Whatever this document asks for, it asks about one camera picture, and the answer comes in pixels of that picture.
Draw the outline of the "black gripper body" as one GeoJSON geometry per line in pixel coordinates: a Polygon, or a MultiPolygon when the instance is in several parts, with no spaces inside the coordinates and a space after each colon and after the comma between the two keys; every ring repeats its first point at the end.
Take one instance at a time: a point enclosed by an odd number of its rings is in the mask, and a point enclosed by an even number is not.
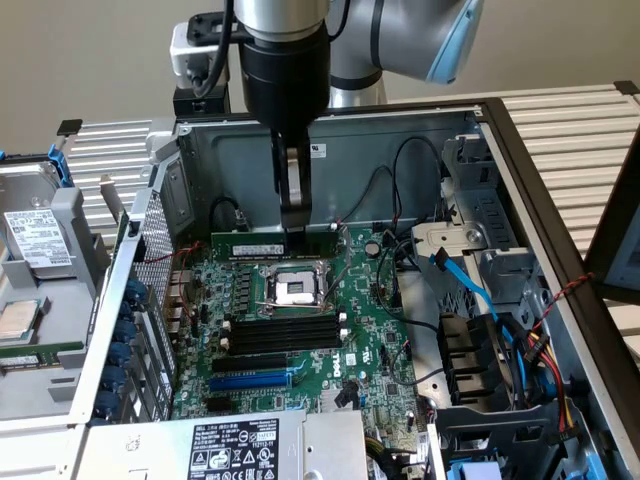
{"type": "Polygon", "coordinates": [[[300,134],[326,109],[330,89],[327,29],[292,42],[257,38],[239,45],[247,110],[280,134],[300,134]]]}

